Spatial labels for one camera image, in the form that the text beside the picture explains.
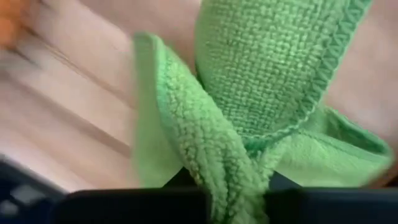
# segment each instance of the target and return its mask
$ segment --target green microfiber cloth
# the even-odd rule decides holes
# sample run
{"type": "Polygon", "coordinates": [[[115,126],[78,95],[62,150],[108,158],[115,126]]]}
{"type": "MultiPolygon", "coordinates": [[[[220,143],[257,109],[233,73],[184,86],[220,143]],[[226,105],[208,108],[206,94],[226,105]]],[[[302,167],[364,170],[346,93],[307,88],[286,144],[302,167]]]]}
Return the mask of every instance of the green microfiber cloth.
{"type": "Polygon", "coordinates": [[[358,187],[392,162],[379,138],[322,105],[370,0],[203,0],[198,79],[158,37],[134,38],[143,187],[183,166],[213,223],[263,223],[276,170],[302,186],[358,187]]]}

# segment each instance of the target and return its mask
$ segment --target orange object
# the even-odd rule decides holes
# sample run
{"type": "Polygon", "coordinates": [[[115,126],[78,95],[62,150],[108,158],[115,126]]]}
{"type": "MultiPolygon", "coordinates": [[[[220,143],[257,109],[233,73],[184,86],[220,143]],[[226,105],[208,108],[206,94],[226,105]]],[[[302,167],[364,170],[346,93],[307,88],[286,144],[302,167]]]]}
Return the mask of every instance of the orange object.
{"type": "Polygon", "coordinates": [[[13,48],[26,25],[29,0],[0,0],[0,48],[13,48]]]}

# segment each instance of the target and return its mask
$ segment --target wooden surface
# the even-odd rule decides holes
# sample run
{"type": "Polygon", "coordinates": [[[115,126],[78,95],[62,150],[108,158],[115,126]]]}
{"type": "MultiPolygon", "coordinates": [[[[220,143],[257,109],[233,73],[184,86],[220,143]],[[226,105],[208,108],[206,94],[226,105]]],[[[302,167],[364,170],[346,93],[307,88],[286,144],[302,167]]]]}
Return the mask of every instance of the wooden surface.
{"type": "MultiPolygon", "coordinates": [[[[374,2],[326,101],[398,148],[398,1],[374,2]]],[[[200,1],[44,3],[1,67],[0,152],[67,191],[136,186],[129,36],[154,32],[193,67],[200,1]]]]}

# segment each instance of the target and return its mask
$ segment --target microfiber towel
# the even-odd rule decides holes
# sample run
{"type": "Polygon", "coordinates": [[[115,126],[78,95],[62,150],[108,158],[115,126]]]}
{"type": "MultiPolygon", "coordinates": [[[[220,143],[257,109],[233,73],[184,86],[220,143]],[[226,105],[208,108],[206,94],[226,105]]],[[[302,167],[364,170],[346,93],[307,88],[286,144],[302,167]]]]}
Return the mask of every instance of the microfiber towel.
{"type": "Polygon", "coordinates": [[[322,104],[370,2],[203,0],[197,78],[159,37],[135,35],[141,185],[186,167],[211,193],[213,223],[264,223],[274,171],[317,187],[377,177],[388,145],[322,104]]]}

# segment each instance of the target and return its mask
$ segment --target green towel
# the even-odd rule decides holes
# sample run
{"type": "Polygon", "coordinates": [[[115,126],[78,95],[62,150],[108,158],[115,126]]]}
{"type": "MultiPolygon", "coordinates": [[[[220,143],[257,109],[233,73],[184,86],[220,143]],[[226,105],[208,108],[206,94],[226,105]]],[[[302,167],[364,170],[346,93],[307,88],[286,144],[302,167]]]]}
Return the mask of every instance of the green towel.
{"type": "Polygon", "coordinates": [[[276,170],[302,186],[358,187],[392,162],[379,138],[322,105],[370,0],[203,0],[198,79],[158,37],[134,38],[143,187],[183,166],[213,223],[263,223],[276,170]]]}

